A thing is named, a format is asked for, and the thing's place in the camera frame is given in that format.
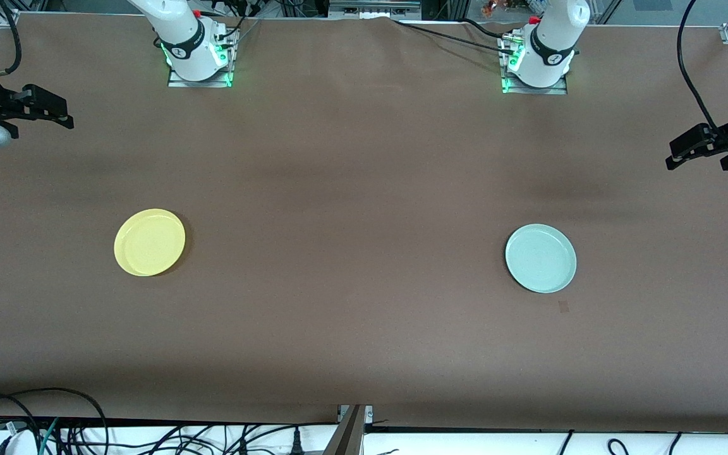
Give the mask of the yellow round plate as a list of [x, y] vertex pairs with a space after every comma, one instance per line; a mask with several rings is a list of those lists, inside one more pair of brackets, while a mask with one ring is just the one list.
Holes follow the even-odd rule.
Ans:
[[131, 276], [164, 273], [179, 261], [186, 245], [186, 230], [171, 211], [147, 209], [127, 219], [114, 239], [114, 257]]

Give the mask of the pale green round plate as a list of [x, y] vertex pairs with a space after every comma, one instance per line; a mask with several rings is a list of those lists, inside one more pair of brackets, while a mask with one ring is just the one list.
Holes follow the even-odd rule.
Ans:
[[515, 282], [542, 294], [563, 290], [577, 273], [574, 245], [546, 224], [528, 224], [514, 231], [507, 239], [504, 259]]

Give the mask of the brown table cover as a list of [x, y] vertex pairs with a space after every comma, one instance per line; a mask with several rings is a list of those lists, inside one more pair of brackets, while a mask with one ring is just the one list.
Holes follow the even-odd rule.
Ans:
[[[25, 14], [3, 85], [68, 100], [0, 148], [0, 392], [111, 418], [728, 432], [728, 172], [668, 171], [700, 121], [673, 28], [584, 31], [567, 95], [373, 20], [261, 20], [232, 87], [170, 87], [142, 16]], [[185, 225], [131, 276], [132, 215]], [[528, 224], [561, 291], [504, 259]], [[569, 313], [558, 302], [569, 303]]]

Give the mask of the aluminium rail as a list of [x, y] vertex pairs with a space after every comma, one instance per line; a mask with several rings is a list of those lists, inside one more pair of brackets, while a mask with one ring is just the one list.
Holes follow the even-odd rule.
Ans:
[[422, 20], [421, 0], [327, 0], [328, 18]]

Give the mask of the aluminium frame post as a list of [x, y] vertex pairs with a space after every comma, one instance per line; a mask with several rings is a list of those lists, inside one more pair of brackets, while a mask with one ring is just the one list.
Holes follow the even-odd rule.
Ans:
[[340, 405], [339, 424], [322, 455], [362, 455], [362, 441], [368, 425], [373, 423], [370, 405]]

